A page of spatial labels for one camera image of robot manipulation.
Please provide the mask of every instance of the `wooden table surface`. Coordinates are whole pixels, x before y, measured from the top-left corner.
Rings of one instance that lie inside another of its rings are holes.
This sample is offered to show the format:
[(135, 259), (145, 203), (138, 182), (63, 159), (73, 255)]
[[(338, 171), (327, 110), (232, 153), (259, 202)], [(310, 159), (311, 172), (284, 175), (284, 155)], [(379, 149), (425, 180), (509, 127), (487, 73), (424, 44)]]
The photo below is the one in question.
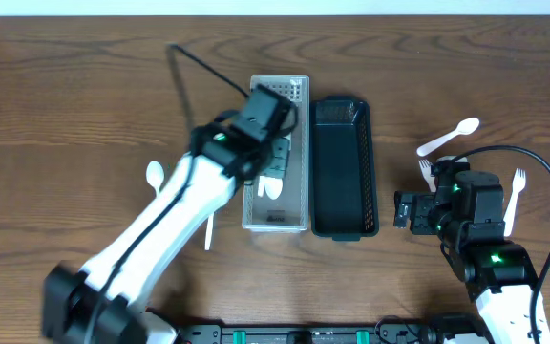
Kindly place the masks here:
[[(188, 141), (164, 44), (182, 43), (248, 86), (254, 74), (308, 75), (311, 97), (351, 93), (372, 109), (379, 223), (335, 243), (241, 228), (238, 194), (160, 281), (154, 305), (228, 324), (374, 323), (473, 312), (435, 237), (392, 226), (393, 192), (421, 191), (416, 147), (468, 117), (479, 130), (431, 160), (517, 144), (550, 161), (550, 17), (0, 18), (0, 343), (34, 343), (41, 287), (79, 268), (150, 202), (148, 161), (173, 166)], [(232, 89), (180, 59), (196, 124), (239, 108)], [(513, 239), (536, 269), (550, 248), (550, 179), (514, 153), (472, 157), (506, 200), (526, 169)], [(550, 272), (543, 288), (550, 326)]]

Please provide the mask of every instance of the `fork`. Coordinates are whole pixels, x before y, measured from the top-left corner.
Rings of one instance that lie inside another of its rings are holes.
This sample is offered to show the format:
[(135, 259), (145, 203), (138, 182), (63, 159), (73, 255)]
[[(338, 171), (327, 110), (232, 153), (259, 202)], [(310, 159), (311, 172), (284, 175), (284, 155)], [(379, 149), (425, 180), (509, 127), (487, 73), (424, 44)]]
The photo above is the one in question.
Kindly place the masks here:
[(432, 164), (426, 159), (422, 159), (419, 161), (419, 168), (421, 168), (421, 174), (422, 176), (424, 176), (426, 183), (428, 183), (430, 192), (436, 192), (436, 185), (434, 184), (434, 177), (431, 175), (432, 172), (430, 171), (430, 166), (432, 166)]
[(525, 188), (525, 171), (518, 168), (513, 178), (513, 192), (508, 201), (508, 207), (504, 213), (504, 236), (510, 236), (513, 233), (513, 222), (515, 221), (515, 209), (517, 208), (517, 198), (519, 192)]

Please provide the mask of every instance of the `white wall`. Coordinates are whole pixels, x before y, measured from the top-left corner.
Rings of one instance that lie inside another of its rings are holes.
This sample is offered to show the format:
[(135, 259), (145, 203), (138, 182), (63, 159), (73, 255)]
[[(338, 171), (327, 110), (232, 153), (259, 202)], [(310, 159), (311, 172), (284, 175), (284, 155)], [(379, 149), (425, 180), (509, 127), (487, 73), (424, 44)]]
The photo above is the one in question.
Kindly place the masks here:
[(550, 14), (550, 0), (0, 0), (0, 15)]

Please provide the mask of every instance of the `black tray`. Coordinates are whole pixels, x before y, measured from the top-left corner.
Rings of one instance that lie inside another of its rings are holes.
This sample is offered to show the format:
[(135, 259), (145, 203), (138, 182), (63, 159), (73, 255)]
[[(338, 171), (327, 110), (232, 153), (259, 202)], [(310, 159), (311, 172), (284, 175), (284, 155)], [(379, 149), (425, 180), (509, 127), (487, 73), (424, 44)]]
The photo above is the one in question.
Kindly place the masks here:
[(311, 229), (336, 241), (379, 231), (369, 105), (354, 97), (311, 102)]

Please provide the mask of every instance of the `spoon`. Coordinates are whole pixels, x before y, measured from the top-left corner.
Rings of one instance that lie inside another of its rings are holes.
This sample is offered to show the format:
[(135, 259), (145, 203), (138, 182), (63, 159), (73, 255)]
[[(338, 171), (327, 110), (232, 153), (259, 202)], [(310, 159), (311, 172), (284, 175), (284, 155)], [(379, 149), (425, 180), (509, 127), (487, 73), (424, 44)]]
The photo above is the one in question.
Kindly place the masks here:
[(158, 197), (160, 194), (160, 186), (164, 181), (164, 170), (158, 161), (150, 161), (150, 163), (148, 163), (148, 168), (145, 170), (145, 179), (154, 187)]
[(430, 142), (417, 148), (417, 155), (420, 157), (425, 157), (428, 154), (432, 153), (434, 149), (447, 143), (448, 140), (451, 140), (458, 135), (473, 134), (476, 128), (478, 128), (478, 124), (479, 124), (478, 118), (466, 118), (462, 120), (457, 125), (457, 128), (455, 128), (453, 132), (449, 134), (445, 134), (436, 140), (431, 140)]

